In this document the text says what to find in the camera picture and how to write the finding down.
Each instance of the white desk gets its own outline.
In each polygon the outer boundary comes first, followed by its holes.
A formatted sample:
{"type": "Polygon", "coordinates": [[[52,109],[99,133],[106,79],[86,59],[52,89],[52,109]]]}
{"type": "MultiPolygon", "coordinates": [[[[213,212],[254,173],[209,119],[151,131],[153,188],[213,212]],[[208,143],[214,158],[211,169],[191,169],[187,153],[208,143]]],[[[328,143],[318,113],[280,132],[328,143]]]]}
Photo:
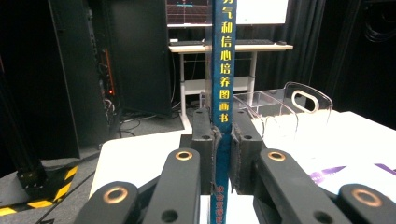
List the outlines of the white desk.
{"type": "MultiPolygon", "coordinates": [[[[254,92],[254,80],[256,77],[257,52],[259,51],[284,51],[292,49],[291,45],[236,45],[235,52],[251,52],[250,71],[248,77],[235,77],[233,90],[254,92]]],[[[199,94],[205,90],[205,81],[201,79],[185,80],[184,79],[184,55],[206,53],[211,50],[210,46],[169,46],[172,53],[178,53],[180,56],[180,101],[181,114],[180,118],[184,128],[191,129],[189,120],[186,115],[186,95],[199,94]]]]}
{"type": "MultiPolygon", "coordinates": [[[[91,195],[110,182],[125,181],[139,188],[160,175],[167,155],[178,149],[183,133],[191,132],[156,133],[104,143],[91,195]]],[[[328,141],[311,145],[317,152],[314,159],[299,156],[305,154],[302,145],[289,151],[307,172],[314,166],[329,168],[329,165],[349,165],[359,161],[380,162],[391,169],[396,168],[396,131],[351,112],[333,111],[326,133],[328,141]]],[[[252,200],[252,196],[229,194],[227,223],[258,223],[252,200]]],[[[200,223],[206,223],[208,202],[207,196],[201,196],[200,223]]]]}

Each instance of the computer monitor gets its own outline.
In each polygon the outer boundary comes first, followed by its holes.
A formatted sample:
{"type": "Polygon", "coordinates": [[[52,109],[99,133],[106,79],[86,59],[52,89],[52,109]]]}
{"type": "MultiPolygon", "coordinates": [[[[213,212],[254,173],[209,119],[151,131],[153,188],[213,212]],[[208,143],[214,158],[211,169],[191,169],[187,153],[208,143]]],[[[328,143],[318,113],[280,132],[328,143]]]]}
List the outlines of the computer monitor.
{"type": "MultiPolygon", "coordinates": [[[[285,23],[289,0],[238,0],[236,24],[285,23]]],[[[205,27],[208,21],[207,0],[166,0],[167,24],[175,27],[205,27]]]]}

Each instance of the black curtain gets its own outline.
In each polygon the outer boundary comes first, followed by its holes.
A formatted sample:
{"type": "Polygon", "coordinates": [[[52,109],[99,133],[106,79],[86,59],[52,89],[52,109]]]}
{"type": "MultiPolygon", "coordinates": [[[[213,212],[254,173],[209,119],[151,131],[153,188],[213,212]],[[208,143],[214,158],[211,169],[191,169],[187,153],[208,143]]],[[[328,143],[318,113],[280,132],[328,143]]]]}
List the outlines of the black curtain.
{"type": "Polygon", "coordinates": [[[310,84],[325,3],[289,0],[285,24],[253,27],[253,38],[293,45],[292,50],[259,53],[255,91],[280,89],[288,81],[310,84]]]}

